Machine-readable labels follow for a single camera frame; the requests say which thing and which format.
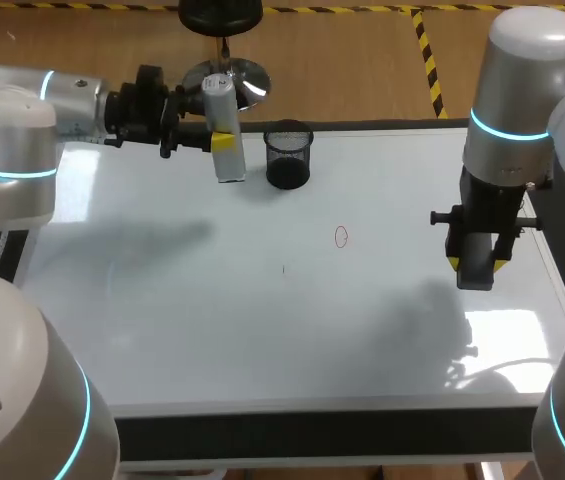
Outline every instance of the black mesh cup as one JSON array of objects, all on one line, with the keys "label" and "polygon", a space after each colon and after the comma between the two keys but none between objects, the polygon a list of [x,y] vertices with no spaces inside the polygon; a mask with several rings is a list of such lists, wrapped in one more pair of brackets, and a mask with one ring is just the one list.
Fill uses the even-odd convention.
[{"label": "black mesh cup", "polygon": [[282,190],[299,188],[309,181],[313,132],[297,120],[280,120],[264,134],[266,178]]}]

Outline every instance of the yellow and black hazard tape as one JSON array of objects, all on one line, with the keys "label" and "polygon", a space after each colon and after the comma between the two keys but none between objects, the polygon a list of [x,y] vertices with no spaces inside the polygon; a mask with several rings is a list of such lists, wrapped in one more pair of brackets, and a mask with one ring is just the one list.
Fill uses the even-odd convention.
[{"label": "yellow and black hazard tape", "polygon": [[421,10],[413,10],[411,12],[413,18],[413,26],[415,33],[418,35],[418,42],[422,57],[424,58],[424,69],[426,70],[426,78],[429,82],[429,94],[431,96],[431,104],[435,110],[437,118],[449,118],[446,110],[444,109],[444,102],[442,102],[442,91],[440,90],[440,80],[438,80],[438,70],[435,67],[435,60],[433,59],[433,51],[429,43],[429,37],[424,30],[424,20],[422,19]]},{"label": "yellow and black hazard tape", "polygon": [[[445,12],[466,11],[499,11],[508,10],[519,5],[487,5],[457,3],[449,5],[377,5],[360,7],[265,7],[265,13],[386,13],[386,12],[417,12],[426,10],[440,10]],[[565,10],[565,5],[540,5],[545,7]],[[65,10],[109,10],[109,11],[135,11],[135,12],[177,12],[177,5],[129,5],[115,3],[14,3],[0,2],[0,9],[65,9]]]}]

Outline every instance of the white table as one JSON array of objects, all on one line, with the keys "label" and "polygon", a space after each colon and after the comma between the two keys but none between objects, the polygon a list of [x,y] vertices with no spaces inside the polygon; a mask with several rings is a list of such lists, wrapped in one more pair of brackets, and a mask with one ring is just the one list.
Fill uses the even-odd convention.
[{"label": "white table", "polygon": [[[455,287],[429,212],[459,202],[465,133],[318,133],[311,180],[290,192],[267,183],[257,134],[246,182],[224,185],[194,150],[165,161],[151,146],[68,144],[55,216],[16,280],[120,421],[478,409],[514,421],[565,347],[565,290],[535,231],[492,292]],[[188,458],[165,456],[126,460]]]}]

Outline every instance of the red circle mark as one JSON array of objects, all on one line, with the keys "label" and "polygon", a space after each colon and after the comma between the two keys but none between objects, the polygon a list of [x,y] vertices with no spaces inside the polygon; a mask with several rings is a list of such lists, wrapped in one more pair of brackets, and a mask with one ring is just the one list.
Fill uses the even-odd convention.
[{"label": "red circle mark", "polygon": [[346,231],[346,227],[340,225],[335,229],[335,246],[338,248],[346,247],[346,243],[349,241],[349,232]]}]

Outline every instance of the metal stand base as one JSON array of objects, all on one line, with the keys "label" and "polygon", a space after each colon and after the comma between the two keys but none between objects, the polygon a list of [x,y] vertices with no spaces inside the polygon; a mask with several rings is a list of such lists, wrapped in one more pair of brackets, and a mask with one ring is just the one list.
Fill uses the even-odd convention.
[{"label": "metal stand base", "polygon": [[[238,110],[244,111],[262,102],[271,91],[271,79],[266,70],[255,62],[243,58],[232,58],[230,60],[231,70],[226,72],[231,76],[235,84],[235,91],[238,100]],[[214,62],[207,61],[196,65],[187,72],[182,80],[182,86],[186,90],[195,90],[202,85],[204,77],[212,73],[217,73]],[[199,100],[192,103],[191,113],[202,115],[204,106],[202,105],[201,94]]]}]

